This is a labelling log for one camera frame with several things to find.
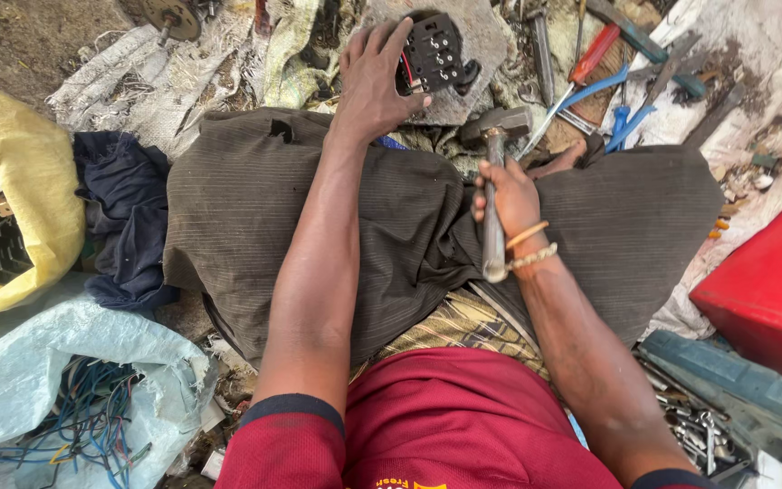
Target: hole in cloth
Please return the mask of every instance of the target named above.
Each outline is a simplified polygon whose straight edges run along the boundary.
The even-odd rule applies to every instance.
[[[286,144],[291,143],[291,140],[295,137],[295,133],[292,132],[290,125],[276,119],[270,121],[270,133],[267,135],[271,138],[282,136],[282,140]]]

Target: dirt ground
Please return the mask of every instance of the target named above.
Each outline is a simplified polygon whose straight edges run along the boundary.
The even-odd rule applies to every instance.
[[[0,89],[52,119],[44,99],[79,67],[77,50],[132,27],[117,0],[0,0]]]

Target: red toolbox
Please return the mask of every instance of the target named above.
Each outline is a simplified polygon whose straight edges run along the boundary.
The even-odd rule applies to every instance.
[[[782,374],[782,212],[690,299],[742,357]]]

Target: red screwdriver handle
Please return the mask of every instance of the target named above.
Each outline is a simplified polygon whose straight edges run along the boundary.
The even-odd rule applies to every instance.
[[[603,27],[600,35],[593,39],[593,43],[587,48],[584,57],[575,65],[575,69],[569,75],[568,81],[583,85],[584,78],[593,71],[593,68],[596,68],[596,65],[600,63],[608,48],[611,47],[619,35],[620,27],[616,24],[609,24]]]

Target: electrical wire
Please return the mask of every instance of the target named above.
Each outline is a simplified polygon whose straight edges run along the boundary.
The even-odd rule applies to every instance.
[[[403,66],[406,67],[406,74],[409,75],[409,86],[412,86],[412,83],[415,83],[415,81],[412,79],[412,72],[409,70],[409,60],[406,59],[406,53],[401,51],[400,52],[401,58],[403,58]]]
[[[0,461],[16,462],[17,468],[22,464],[54,465],[53,482],[46,486],[52,487],[60,465],[72,461],[77,472],[80,459],[104,467],[114,489],[128,489],[130,470],[151,447],[147,443],[132,454],[126,443],[125,425],[131,419],[125,414],[132,382],[138,376],[130,364],[75,357],[62,370],[57,406],[39,426],[40,432],[19,446],[0,447]],[[50,435],[64,445],[50,446]]]

